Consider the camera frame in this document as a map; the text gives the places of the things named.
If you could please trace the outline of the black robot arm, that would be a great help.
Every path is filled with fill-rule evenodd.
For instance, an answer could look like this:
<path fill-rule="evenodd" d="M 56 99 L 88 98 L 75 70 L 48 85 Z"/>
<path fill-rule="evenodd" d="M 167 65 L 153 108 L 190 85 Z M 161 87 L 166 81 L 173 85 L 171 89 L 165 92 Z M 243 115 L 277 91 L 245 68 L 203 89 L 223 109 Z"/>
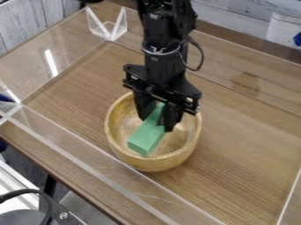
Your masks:
<path fill-rule="evenodd" d="M 144 120 L 163 103 L 157 124 L 170 132 L 185 113 L 197 114 L 202 93 L 186 78 L 190 37 L 198 14 L 190 0 L 138 0 L 143 28 L 144 63 L 123 66 L 123 85 L 132 89 L 139 117 Z"/>

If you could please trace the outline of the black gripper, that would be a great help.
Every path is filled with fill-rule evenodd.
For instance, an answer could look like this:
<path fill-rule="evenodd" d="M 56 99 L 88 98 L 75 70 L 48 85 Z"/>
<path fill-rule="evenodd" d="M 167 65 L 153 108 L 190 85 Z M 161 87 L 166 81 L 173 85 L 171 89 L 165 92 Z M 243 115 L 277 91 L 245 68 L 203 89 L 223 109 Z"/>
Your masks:
<path fill-rule="evenodd" d="M 186 78 L 189 54 L 146 54 L 144 64 L 126 64 L 123 85 L 134 92 L 139 118 L 146 120 L 157 108 L 157 100 L 166 105 L 159 125 L 171 132 L 183 113 L 195 115 L 199 110 L 201 91 Z"/>

